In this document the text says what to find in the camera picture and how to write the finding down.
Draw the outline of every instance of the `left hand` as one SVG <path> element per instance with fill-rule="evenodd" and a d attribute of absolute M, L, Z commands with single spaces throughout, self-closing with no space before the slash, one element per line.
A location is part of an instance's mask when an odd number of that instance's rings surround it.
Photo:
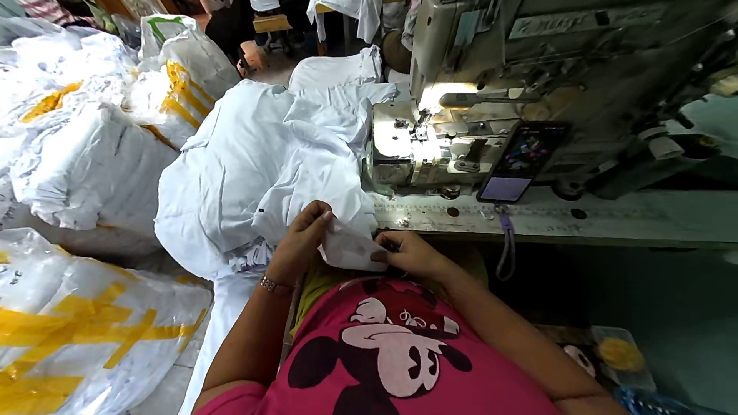
<path fill-rule="evenodd" d="M 331 220 L 333 211 L 328 203 L 320 200 L 310 202 L 294 218 L 264 275 L 278 284 L 293 286 L 297 277 L 308 269 Z"/>

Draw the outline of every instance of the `yellow tape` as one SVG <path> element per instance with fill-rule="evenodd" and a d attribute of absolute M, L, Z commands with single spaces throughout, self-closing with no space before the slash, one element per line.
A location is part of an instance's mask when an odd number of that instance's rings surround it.
<path fill-rule="evenodd" d="M 174 99 L 166 97 L 164 98 L 164 102 L 162 103 L 162 111 L 165 112 L 168 109 L 171 109 L 172 111 L 179 114 L 180 117 L 184 118 L 184 120 L 190 123 L 192 127 L 195 127 L 195 129 L 200 128 L 200 122 L 196 120 L 195 117 L 193 117 L 192 114 L 190 114 L 184 106 L 182 106 Z"/>
<path fill-rule="evenodd" d="M 115 301 L 115 299 L 123 294 L 124 291 L 125 286 L 116 282 L 98 295 L 97 298 L 89 301 L 89 304 L 78 302 L 78 305 L 82 304 L 82 307 L 79 309 L 73 309 L 72 305 L 68 303 L 65 307 L 74 312 L 73 321 L 47 332 L 46 336 L 38 345 L 23 353 L 15 362 L 3 368 L 2 371 L 0 371 L 0 377 L 9 377 L 11 380 L 23 377 L 34 366 L 36 366 L 38 362 L 50 356 L 52 353 L 60 349 L 61 346 L 69 344 L 69 341 L 75 335 L 75 327 L 85 326 L 87 323 L 97 320 L 97 313 L 103 310 L 105 305 Z M 4 337 L 12 336 L 13 333 L 11 332 L 5 334 Z"/>
<path fill-rule="evenodd" d="M 197 317 L 197 321 L 195 322 L 195 330 L 197 330 L 198 326 L 200 326 L 200 323 L 202 323 L 202 319 L 205 317 L 206 311 L 207 311 L 206 309 L 202 309 L 202 311 L 200 311 L 200 315 L 199 317 Z M 179 350 L 177 351 L 177 353 L 182 353 L 183 351 L 185 351 L 185 347 L 187 347 L 187 344 L 190 342 L 190 339 L 192 339 L 192 335 L 195 334 L 195 330 L 189 333 L 187 337 L 184 339 L 184 342 L 181 345 L 179 345 Z"/>
<path fill-rule="evenodd" d="M 61 108 L 62 98 L 64 98 L 64 95 L 67 95 L 70 92 L 77 91 L 80 86 L 82 86 L 82 81 L 71 83 L 65 86 L 63 89 L 60 89 L 59 91 L 54 91 L 51 94 L 47 95 L 46 97 L 41 99 L 41 102 L 31 108 L 28 114 L 25 114 L 21 118 L 21 122 L 30 123 L 31 121 L 35 120 L 41 115 L 46 114 L 47 112 Z"/>
<path fill-rule="evenodd" d="M 207 94 L 204 89 L 200 85 L 198 85 L 195 81 L 191 80 L 188 82 L 190 86 L 192 86 L 197 92 L 200 93 L 200 95 L 203 96 L 207 100 L 207 102 L 210 103 L 211 106 L 215 105 L 215 99 Z"/>
<path fill-rule="evenodd" d="M 167 137 L 164 137 L 164 134 L 162 134 L 162 132 L 160 132 L 159 129 L 156 126 L 146 125 L 146 126 L 142 126 L 142 127 L 143 128 L 146 128 L 149 131 L 151 131 L 151 133 L 154 134 L 154 137 L 156 137 L 157 140 L 159 140 L 162 143 L 164 143 L 167 147 L 171 148 L 174 151 L 179 151 L 177 149 L 177 147 L 175 147 L 174 144 L 172 144 L 172 142 L 169 141 L 169 139 Z"/>
<path fill-rule="evenodd" d="M 64 404 L 84 377 L 26 377 L 0 387 L 0 414 L 50 414 Z"/>
<path fill-rule="evenodd" d="M 176 112 L 180 117 L 184 118 L 193 127 L 199 128 L 200 122 L 179 103 L 177 97 L 182 96 L 185 100 L 199 112 L 203 117 L 210 113 L 210 108 L 207 108 L 193 93 L 190 91 L 192 86 L 197 92 L 204 97 L 205 100 L 215 104 L 213 97 L 209 96 L 204 89 L 200 87 L 196 82 L 190 79 L 190 73 L 180 64 L 175 61 L 168 60 L 166 63 L 167 76 L 170 81 L 170 91 L 167 97 L 162 102 L 162 112 L 166 112 L 171 109 Z"/>
<path fill-rule="evenodd" d="M 0 325 L 0 346 L 29 347 L 35 346 L 49 335 L 49 328 L 37 325 L 34 328 L 24 327 L 17 332 L 17 326 Z M 88 323 L 78 326 L 67 344 L 121 343 L 131 335 L 134 327 L 110 326 L 107 323 Z M 149 327 L 141 336 L 141 340 L 169 340 L 187 337 L 197 330 L 197 323 L 191 326 L 155 326 Z"/>
<path fill-rule="evenodd" d="M 192 274 L 180 275 L 179 277 L 174 278 L 174 282 L 178 282 L 180 284 L 202 284 L 200 279 Z"/>
<path fill-rule="evenodd" d="M 200 85 L 197 84 L 194 80 L 192 80 L 192 77 L 190 76 L 190 72 L 187 71 L 184 66 L 180 65 L 179 63 L 170 60 L 167 60 L 167 75 L 169 76 L 169 81 L 174 82 L 175 80 L 181 80 L 181 77 L 179 76 L 179 73 L 184 73 L 187 75 L 187 84 L 192 86 L 194 89 L 197 90 L 197 92 L 200 93 L 208 102 L 210 102 L 210 105 L 215 104 L 215 99 L 213 97 L 209 96 L 207 92 L 205 92 L 204 89 Z"/>
<path fill-rule="evenodd" d="M 140 340 L 141 336 L 143 336 L 144 332 L 151 327 L 154 324 L 154 319 L 156 318 L 156 310 L 155 309 L 148 309 L 146 310 L 146 313 L 141 318 L 141 322 L 138 326 L 134 328 L 134 330 L 131 332 L 131 335 L 128 336 L 128 338 L 125 339 L 123 344 L 118 347 L 118 350 L 113 353 L 112 356 L 110 356 L 110 359 L 103 365 L 103 368 L 106 369 L 112 369 L 115 367 L 115 365 L 120 362 L 121 359 L 123 359 L 123 356 L 125 356 L 126 353 L 128 353 L 129 350 L 131 350 L 131 347 L 136 344 L 138 340 Z"/>
<path fill-rule="evenodd" d="M 122 268 L 113 268 L 124 275 L 130 274 Z M 115 282 L 95 299 L 67 295 L 52 310 L 70 315 L 65 317 L 32 315 L 0 307 L 0 346 L 30 347 L 0 371 L 0 415 L 49 414 L 65 403 L 83 377 L 24 377 L 62 346 L 121 343 L 105 363 L 105 368 L 115 367 L 139 340 L 186 337 L 179 347 L 181 353 L 201 324 L 206 309 L 191 326 L 152 327 L 156 319 L 154 309 L 149 309 L 137 326 L 113 326 L 114 323 L 124 323 L 132 313 L 129 308 L 112 304 L 125 290 L 124 284 Z"/>

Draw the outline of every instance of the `cartoon print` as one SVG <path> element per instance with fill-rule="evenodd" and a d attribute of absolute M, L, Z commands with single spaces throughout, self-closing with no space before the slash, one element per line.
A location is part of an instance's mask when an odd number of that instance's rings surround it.
<path fill-rule="evenodd" d="M 422 287 L 421 294 L 398 292 L 378 280 L 362 286 L 370 297 L 348 319 L 361 324 L 343 329 L 338 341 L 322 336 L 301 347 L 289 368 L 290 387 L 319 385 L 341 360 L 359 384 L 341 391 L 334 414 L 398 414 L 390 398 L 429 393 L 444 360 L 456 370 L 472 370 L 464 353 L 439 340 L 457 337 L 459 325 L 435 311 L 437 300 L 430 292 Z"/>

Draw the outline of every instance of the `right hand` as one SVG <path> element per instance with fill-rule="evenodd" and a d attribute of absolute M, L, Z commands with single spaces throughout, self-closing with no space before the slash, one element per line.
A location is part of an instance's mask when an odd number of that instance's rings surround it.
<path fill-rule="evenodd" d="M 375 252 L 371 256 L 372 261 L 392 265 L 414 277 L 440 282 L 460 269 L 411 230 L 382 232 L 374 241 L 382 247 L 395 248 L 397 252 Z"/>

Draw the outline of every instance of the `hand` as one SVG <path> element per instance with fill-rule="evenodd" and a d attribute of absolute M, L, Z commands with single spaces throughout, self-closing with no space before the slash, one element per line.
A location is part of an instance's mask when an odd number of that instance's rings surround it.
<path fill-rule="evenodd" d="M 374 241 L 388 250 L 372 254 L 372 261 L 392 265 L 415 277 L 442 282 L 445 277 L 458 273 L 460 269 L 410 230 L 382 232 Z"/>
<path fill-rule="evenodd" d="M 308 269 L 331 220 L 333 211 L 328 203 L 314 200 L 305 206 L 277 246 L 264 275 L 278 284 L 294 285 L 297 277 Z"/>

